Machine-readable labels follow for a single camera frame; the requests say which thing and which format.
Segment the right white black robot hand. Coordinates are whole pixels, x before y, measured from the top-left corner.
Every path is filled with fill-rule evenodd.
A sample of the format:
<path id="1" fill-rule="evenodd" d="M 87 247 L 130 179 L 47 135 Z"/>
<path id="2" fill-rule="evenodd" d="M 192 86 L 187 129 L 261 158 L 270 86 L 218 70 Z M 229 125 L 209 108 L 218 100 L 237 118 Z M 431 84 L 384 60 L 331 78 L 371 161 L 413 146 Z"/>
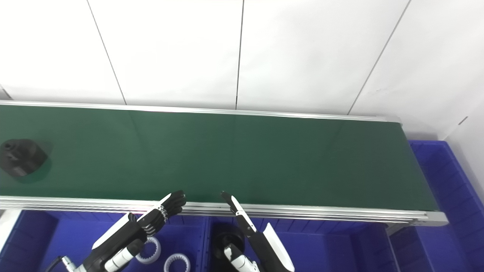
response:
<path id="1" fill-rule="evenodd" d="M 240 230 L 259 258 L 259 262 L 252 261 L 241 249 L 230 243 L 223 247 L 223 256 L 230 265 L 239 272 L 294 272 L 292 259 L 273 226 L 268 223 L 263 231 L 259 231 L 235 196 L 221 191 L 221 197 L 230 206 Z"/>

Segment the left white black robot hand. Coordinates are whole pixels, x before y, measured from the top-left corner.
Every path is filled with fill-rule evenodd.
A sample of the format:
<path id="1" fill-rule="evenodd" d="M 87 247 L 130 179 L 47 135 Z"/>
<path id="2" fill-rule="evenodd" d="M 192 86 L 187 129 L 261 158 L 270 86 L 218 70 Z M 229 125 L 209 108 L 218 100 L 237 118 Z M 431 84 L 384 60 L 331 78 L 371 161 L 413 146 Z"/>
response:
<path id="1" fill-rule="evenodd" d="M 168 219 L 178 215 L 186 204 L 183 190 L 166 195 L 139 218 L 128 212 L 103 234 L 76 272 L 122 271 L 157 234 Z"/>

